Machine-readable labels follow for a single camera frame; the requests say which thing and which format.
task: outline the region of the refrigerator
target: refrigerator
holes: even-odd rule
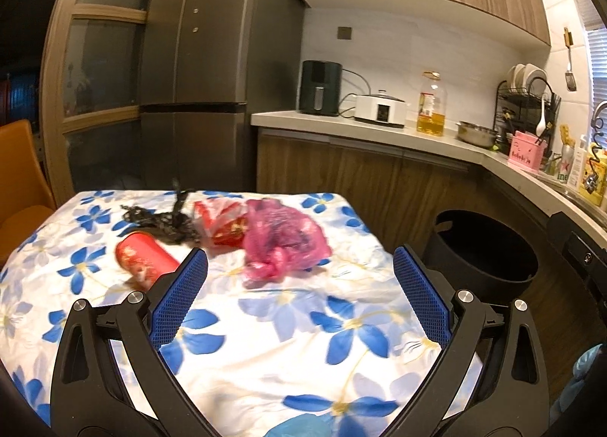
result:
[[[140,100],[147,188],[253,191],[251,115],[296,105],[302,0],[151,0]]]

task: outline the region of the plate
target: plate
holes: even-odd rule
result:
[[[508,71],[508,78],[507,78],[508,87],[511,90],[514,90],[517,88],[517,85],[516,85],[517,75],[519,74],[519,72],[522,72],[524,70],[524,68],[525,68],[524,64],[517,63],[517,65],[515,65]]]
[[[540,69],[538,66],[533,65],[532,63],[528,63],[523,69],[523,73],[521,74],[520,84],[517,85],[517,88],[525,88],[532,94],[536,96],[541,96],[546,90],[546,85],[539,80],[536,80],[532,85],[531,80],[534,77],[541,77],[544,81],[547,79],[546,72],[543,69]]]

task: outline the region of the light switch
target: light switch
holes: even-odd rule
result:
[[[352,28],[346,26],[338,27],[338,40],[351,40]]]

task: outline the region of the cooking oil bottle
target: cooking oil bottle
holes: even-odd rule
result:
[[[447,112],[447,92],[441,84],[441,74],[426,71],[420,93],[418,132],[442,136]]]

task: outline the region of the red cylindrical container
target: red cylindrical container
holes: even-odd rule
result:
[[[116,261],[148,290],[159,278],[179,266],[177,259],[166,252],[147,233],[133,232],[116,245]]]

